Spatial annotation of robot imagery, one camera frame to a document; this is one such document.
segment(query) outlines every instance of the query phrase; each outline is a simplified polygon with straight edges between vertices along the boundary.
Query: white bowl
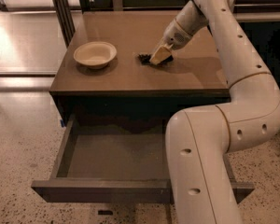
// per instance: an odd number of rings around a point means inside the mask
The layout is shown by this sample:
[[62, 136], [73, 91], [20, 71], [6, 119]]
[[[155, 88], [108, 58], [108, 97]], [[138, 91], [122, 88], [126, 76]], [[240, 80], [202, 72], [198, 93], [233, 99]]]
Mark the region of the white bowl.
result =
[[77, 48], [74, 53], [74, 59], [91, 69], [101, 69], [107, 66], [115, 58], [116, 54], [116, 48], [112, 44], [95, 41]]

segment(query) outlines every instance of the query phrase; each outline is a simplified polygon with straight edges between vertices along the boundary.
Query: open drawer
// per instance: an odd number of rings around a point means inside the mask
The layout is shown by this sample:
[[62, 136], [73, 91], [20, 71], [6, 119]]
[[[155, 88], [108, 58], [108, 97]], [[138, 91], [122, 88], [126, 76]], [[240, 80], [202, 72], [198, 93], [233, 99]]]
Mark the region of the open drawer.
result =
[[[164, 145], [165, 120], [108, 118], [103, 124], [67, 123], [52, 174], [32, 188], [49, 203], [172, 203]], [[227, 170], [239, 203], [253, 184], [237, 183]]]

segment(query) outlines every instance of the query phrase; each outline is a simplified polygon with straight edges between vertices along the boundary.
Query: robotic arm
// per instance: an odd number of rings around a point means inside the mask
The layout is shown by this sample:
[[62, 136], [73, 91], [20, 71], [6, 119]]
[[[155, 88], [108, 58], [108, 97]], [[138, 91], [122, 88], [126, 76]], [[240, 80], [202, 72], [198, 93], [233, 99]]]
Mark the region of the robotic arm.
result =
[[208, 23], [231, 94], [228, 104], [184, 109], [168, 123], [166, 151], [179, 224], [243, 223], [223, 155], [262, 144], [280, 129], [280, 90], [233, 17], [233, 1], [190, 1], [150, 60], [163, 61]]

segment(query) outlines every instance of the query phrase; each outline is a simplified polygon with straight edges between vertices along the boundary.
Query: brown table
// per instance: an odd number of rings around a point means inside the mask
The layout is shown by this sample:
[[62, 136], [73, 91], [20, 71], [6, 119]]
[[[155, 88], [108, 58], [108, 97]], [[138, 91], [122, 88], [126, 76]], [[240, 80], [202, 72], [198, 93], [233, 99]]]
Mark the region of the brown table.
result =
[[[217, 50], [202, 29], [163, 67], [142, 65], [176, 12], [85, 13], [50, 88], [67, 125], [49, 181], [33, 188], [48, 202], [168, 203], [164, 148], [168, 119], [178, 110], [229, 99]], [[73, 53], [91, 41], [118, 55], [90, 70]]]

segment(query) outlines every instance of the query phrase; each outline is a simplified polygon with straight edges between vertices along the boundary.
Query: bowl rim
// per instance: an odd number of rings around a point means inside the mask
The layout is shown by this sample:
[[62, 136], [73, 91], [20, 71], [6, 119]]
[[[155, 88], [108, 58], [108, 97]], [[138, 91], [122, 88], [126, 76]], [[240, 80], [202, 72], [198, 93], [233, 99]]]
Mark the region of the bowl rim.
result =
[[[81, 50], [83, 50], [84, 48], [91, 46], [91, 45], [104, 45], [106, 48], [109, 48], [109, 50], [111, 51], [111, 57], [103, 62], [103, 63], [93, 63], [93, 64], [89, 64], [89, 63], [84, 63], [82, 62], [78, 57], [77, 57], [77, 53], [80, 52]], [[115, 46], [109, 42], [105, 42], [105, 41], [92, 41], [92, 42], [87, 42], [81, 46], [79, 46], [77, 49], [75, 49], [74, 52], [74, 59], [77, 63], [80, 63], [82, 65], [86, 65], [88, 67], [101, 67], [102, 68], [104, 66], [106, 66], [109, 62], [111, 62], [117, 55], [117, 49], [115, 48]]]

